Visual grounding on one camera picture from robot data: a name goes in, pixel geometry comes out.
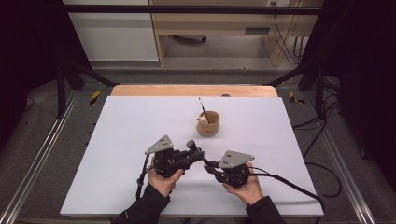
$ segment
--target white table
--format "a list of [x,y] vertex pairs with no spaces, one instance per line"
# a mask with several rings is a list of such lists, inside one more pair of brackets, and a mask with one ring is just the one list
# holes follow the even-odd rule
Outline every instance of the white table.
[[[115,216],[128,208],[135,200],[144,151],[164,134],[180,150],[187,150],[193,139],[210,161],[220,161],[227,149],[252,154],[253,166],[315,192],[281,98],[201,98],[206,110],[220,115],[219,133],[211,138],[196,132],[202,112],[198,97],[108,97],[61,214]],[[196,162],[181,177],[163,216],[246,216],[245,205],[203,166]],[[323,216],[309,196],[270,177],[260,177],[260,182],[282,216]]]

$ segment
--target floor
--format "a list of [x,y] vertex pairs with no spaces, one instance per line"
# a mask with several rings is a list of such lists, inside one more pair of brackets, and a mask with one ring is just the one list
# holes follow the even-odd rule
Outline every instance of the floor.
[[[209,37],[205,43],[174,37],[169,41],[163,67],[155,63],[134,64],[133,67],[125,63],[115,63],[116,66],[97,63],[95,71],[120,83],[260,85],[281,77],[296,66],[283,60],[279,66],[273,67],[265,51],[260,50],[263,47],[259,37],[217,36]],[[0,211],[10,209],[14,215],[7,217],[3,213],[0,223],[108,223],[103,218],[73,219],[59,214],[106,96],[111,93],[111,88],[82,77],[86,82],[83,90],[67,89],[74,106],[66,113],[59,132],[52,130],[58,122],[55,119],[56,83],[47,83],[29,93],[28,108],[0,155]],[[298,91],[299,78],[294,77],[277,87],[291,124],[315,117],[312,109],[314,91]],[[89,105],[97,90],[101,90],[98,101]],[[290,100],[290,92],[297,101]],[[325,95],[329,96],[327,105],[337,105],[336,97],[329,91],[325,91]],[[318,126],[319,123],[313,123],[295,130],[302,153],[317,136]],[[46,141],[47,136],[53,140],[51,143]],[[37,155],[43,158],[41,162],[35,160]],[[359,145],[340,107],[329,111],[326,128],[312,146],[306,161],[328,167],[343,184],[337,197],[323,197],[326,210],[320,223],[396,223],[396,195],[375,162],[361,158]],[[32,164],[39,165],[32,170]],[[326,195],[337,191],[337,182],[330,173],[316,166],[308,166],[308,170],[319,193]],[[26,179],[26,174],[35,175]],[[313,223],[313,220],[288,217],[288,223]]]

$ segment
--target gray carpet floor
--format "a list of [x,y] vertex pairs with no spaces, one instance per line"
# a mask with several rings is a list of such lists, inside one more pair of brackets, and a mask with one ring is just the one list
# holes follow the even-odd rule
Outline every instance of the gray carpet floor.
[[[105,77],[121,83],[176,84],[262,84],[285,73],[282,70],[218,70],[215,68],[179,71],[173,67],[134,71],[104,69],[99,72]],[[106,218],[75,219],[60,215],[65,194],[72,184],[79,163],[89,144],[91,133],[100,116],[106,97],[111,93],[111,88],[89,77],[83,76],[83,79],[86,84],[82,91],[72,91],[67,87],[68,94],[78,93],[76,104],[61,133],[57,136],[53,149],[19,212],[16,223],[108,223]],[[291,80],[285,85],[279,86],[277,93],[284,100],[291,124],[299,124],[312,119],[315,115],[308,104],[290,102],[289,93],[293,91],[296,99],[306,101],[310,100],[313,93],[312,91],[299,92],[294,84],[294,81]],[[89,105],[92,94],[96,90],[101,90],[98,101],[95,105]],[[333,102],[336,102],[335,97],[330,98],[328,104]],[[350,131],[347,121],[342,113],[338,112],[339,109],[335,109],[330,114],[326,128],[352,173],[373,214],[375,223],[396,223],[395,193],[382,176],[375,161],[361,157],[359,145]],[[0,152],[0,211],[4,211],[12,200],[35,159],[35,155],[50,132],[55,122],[56,113],[57,95],[54,81],[29,92],[27,111],[23,113],[14,133]],[[302,153],[306,151],[318,130],[319,128],[295,131]],[[319,163],[335,170],[322,136],[313,145],[306,161]],[[313,166],[308,166],[308,170],[318,192],[333,194],[337,191],[336,181],[328,172]],[[320,223],[363,223],[358,219],[344,189],[338,197],[323,198],[323,200],[326,204],[326,211]],[[313,223],[313,220],[288,218],[288,223]]]

